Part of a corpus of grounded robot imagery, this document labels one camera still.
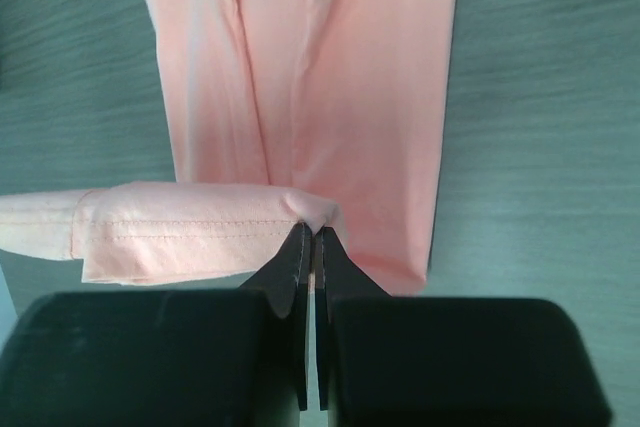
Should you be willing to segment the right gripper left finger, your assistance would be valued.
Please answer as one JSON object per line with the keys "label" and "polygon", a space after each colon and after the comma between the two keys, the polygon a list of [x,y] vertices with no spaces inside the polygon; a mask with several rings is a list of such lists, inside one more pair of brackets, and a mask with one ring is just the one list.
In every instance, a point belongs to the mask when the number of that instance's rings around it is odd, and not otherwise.
{"label": "right gripper left finger", "polygon": [[296,426],[311,231],[229,289],[55,293],[1,354],[5,426]]}

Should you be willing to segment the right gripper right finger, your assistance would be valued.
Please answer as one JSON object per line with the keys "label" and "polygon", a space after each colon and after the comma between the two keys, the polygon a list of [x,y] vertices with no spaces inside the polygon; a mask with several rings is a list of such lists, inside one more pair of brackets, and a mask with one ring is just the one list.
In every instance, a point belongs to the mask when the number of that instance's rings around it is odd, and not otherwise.
{"label": "right gripper right finger", "polygon": [[608,426],[578,327],[538,298],[401,297],[314,240],[319,402],[333,426]]}

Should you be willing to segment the salmon pink t shirt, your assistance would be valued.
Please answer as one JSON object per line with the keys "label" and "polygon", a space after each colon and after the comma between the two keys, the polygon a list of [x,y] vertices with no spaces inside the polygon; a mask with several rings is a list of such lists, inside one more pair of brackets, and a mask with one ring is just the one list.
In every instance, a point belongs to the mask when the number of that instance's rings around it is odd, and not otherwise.
{"label": "salmon pink t shirt", "polygon": [[86,283],[253,272],[299,222],[426,282],[455,0],[146,0],[176,179],[9,195],[1,247]]}

